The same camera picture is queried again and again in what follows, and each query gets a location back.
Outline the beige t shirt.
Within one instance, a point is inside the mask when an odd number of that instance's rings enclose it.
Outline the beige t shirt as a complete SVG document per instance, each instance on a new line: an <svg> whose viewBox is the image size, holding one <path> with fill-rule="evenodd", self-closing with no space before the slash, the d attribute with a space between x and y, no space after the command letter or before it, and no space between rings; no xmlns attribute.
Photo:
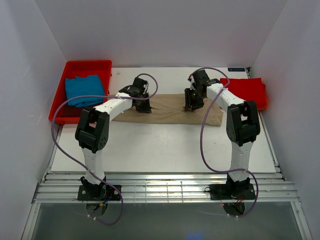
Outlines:
<svg viewBox="0 0 320 240"><path fill-rule="evenodd" d="M183 124L199 125L212 100L205 98L204 106L195 111L185 111L185 95L157 94L150 99L151 113L139 113L134 107L124 111L113 120L125 123L142 124Z"/></svg>

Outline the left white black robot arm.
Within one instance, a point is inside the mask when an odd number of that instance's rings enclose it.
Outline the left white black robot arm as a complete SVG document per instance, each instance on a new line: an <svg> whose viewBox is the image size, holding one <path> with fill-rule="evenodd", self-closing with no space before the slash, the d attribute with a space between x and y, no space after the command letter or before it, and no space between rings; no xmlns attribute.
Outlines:
<svg viewBox="0 0 320 240"><path fill-rule="evenodd" d="M84 155L84 164L88 168L80 181L84 190L95 200L106 195L103 170L102 150L109 139L110 122L124 111L135 107L138 113L150 114L149 83L136 77L128 85L106 102L82 110L78 122L75 139Z"/></svg>

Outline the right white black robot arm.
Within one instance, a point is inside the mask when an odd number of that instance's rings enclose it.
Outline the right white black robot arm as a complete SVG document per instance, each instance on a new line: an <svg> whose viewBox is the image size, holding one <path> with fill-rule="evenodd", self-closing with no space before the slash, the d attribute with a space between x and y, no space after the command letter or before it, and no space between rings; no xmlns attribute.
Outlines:
<svg viewBox="0 0 320 240"><path fill-rule="evenodd" d="M249 162L251 149L261 132L258 108L254 101L246 101L230 92L227 84L211 79L206 68L195 70L188 77L190 87L184 90L185 111L204 107L204 100L210 99L226 112L226 134L231 142L230 169L225 184L209 186L212 200L249 199L256 197L250 183Z"/></svg>

